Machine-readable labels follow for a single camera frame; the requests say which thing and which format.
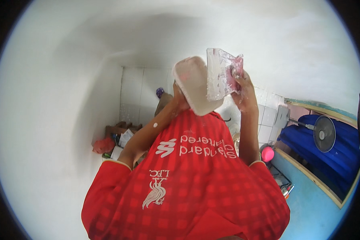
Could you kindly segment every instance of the blue wall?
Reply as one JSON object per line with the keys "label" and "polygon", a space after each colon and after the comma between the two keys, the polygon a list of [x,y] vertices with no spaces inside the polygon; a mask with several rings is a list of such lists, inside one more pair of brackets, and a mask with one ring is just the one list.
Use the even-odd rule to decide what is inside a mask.
{"label": "blue wall", "polygon": [[280,239],[328,239],[346,213],[356,187],[339,209],[314,182],[277,152],[272,163],[295,185],[287,199],[291,219]]}

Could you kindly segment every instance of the red football shirt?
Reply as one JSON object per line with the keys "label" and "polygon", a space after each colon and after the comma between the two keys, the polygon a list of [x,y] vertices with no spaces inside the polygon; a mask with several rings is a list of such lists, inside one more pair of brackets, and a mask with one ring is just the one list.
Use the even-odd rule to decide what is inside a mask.
{"label": "red football shirt", "polygon": [[279,186],[261,162],[236,155],[217,113],[180,113],[131,171],[105,161],[82,221],[90,239],[278,239],[289,222]]}

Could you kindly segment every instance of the person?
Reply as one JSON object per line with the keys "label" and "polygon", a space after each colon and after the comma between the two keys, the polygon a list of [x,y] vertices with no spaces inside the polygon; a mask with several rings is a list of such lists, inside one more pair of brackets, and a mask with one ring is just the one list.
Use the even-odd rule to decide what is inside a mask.
{"label": "person", "polygon": [[281,237],[290,211],[259,159],[254,87],[246,72],[235,79],[241,86],[241,94],[231,94],[241,111],[238,156],[221,116],[196,116],[174,83],[174,96],[161,97],[152,121],[116,161],[100,166],[81,214],[90,239]]}

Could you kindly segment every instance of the pink bowl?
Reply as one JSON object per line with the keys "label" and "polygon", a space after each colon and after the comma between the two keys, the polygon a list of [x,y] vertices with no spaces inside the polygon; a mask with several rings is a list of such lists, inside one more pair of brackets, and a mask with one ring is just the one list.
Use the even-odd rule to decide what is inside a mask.
{"label": "pink bowl", "polygon": [[264,162],[269,162],[270,160],[272,160],[274,155],[275,153],[273,152],[273,149],[271,147],[265,147],[261,152],[261,158]]}

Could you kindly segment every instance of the hand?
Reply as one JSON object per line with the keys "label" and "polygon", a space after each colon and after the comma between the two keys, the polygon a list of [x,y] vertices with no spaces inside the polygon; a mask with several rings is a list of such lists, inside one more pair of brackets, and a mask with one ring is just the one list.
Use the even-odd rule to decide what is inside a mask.
{"label": "hand", "polygon": [[189,104],[185,99],[183,92],[180,90],[180,88],[175,82],[173,83],[173,95],[173,100],[175,101],[179,111],[183,111],[189,108]]}
{"label": "hand", "polygon": [[257,107],[256,95],[254,93],[254,87],[251,82],[251,78],[246,71],[244,71],[244,77],[242,78],[237,74],[236,70],[232,70],[232,76],[238,84],[241,86],[239,93],[231,93],[231,96],[242,113],[256,113],[259,114]]}

